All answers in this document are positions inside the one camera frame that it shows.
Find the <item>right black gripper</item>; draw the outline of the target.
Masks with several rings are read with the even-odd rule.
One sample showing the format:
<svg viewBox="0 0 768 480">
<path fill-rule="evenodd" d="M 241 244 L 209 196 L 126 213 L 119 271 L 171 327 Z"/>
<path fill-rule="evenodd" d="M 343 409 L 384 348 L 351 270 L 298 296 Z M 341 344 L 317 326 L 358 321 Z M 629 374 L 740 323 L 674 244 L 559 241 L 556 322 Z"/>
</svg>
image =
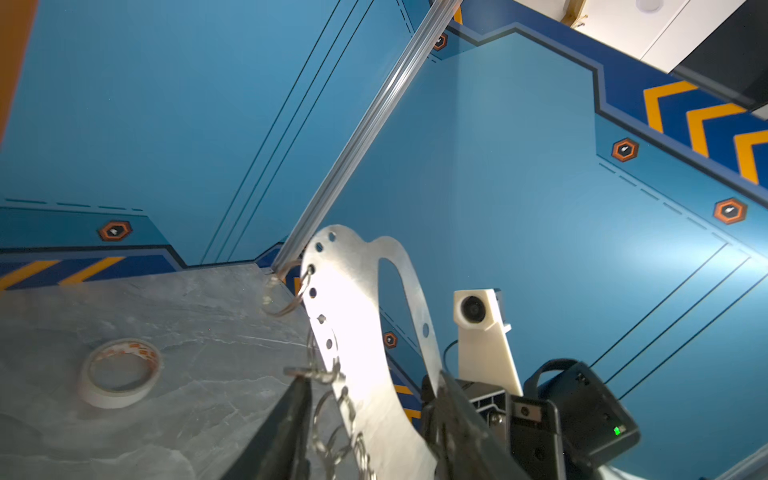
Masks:
<svg viewBox="0 0 768 480">
<path fill-rule="evenodd" d="M 527 479 L 566 477 L 560 417 L 553 403 L 515 396 L 495 385 L 456 381 L 492 434 L 527 472 Z M 434 385 L 425 376 L 420 432 L 427 444 L 428 403 L 435 394 Z"/>
</svg>

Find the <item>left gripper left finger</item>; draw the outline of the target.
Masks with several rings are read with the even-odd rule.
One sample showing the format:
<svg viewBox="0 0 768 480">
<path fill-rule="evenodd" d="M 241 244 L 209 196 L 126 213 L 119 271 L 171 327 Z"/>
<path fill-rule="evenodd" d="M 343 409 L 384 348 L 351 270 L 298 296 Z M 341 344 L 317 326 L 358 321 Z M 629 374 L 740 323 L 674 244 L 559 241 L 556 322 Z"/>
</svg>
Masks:
<svg viewBox="0 0 768 480">
<path fill-rule="evenodd" d="M 295 378 L 222 479 L 308 479 L 311 406 L 310 381 Z"/>
</svg>

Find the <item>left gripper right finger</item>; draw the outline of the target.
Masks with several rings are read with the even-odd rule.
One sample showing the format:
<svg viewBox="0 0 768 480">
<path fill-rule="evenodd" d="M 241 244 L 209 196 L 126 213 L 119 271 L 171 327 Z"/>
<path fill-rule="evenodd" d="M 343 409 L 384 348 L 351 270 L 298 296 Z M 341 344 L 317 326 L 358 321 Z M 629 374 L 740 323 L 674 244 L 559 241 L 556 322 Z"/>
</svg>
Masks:
<svg viewBox="0 0 768 480">
<path fill-rule="evenodd" d="M 428 403 L 428 446 L 436 479 L 527 479 L 527 472 L 492 434 L 457 381 L 439 374 Z"/>
</svg>

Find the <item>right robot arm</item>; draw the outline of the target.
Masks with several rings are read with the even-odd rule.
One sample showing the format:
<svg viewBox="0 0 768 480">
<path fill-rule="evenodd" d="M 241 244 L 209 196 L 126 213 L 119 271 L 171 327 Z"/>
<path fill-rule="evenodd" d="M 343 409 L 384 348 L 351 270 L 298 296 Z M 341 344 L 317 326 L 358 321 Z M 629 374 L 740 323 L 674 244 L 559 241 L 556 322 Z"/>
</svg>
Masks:
<svg viewBox="0 0 768 480">
<path fill-rule="evenodd" d="M 554 359 L 519 395 L 442 373 L 421 386 L 421 435 L 438 479 L 628 479 L 612 461 L 640 429 L 583 362 Z"/>
</svg>

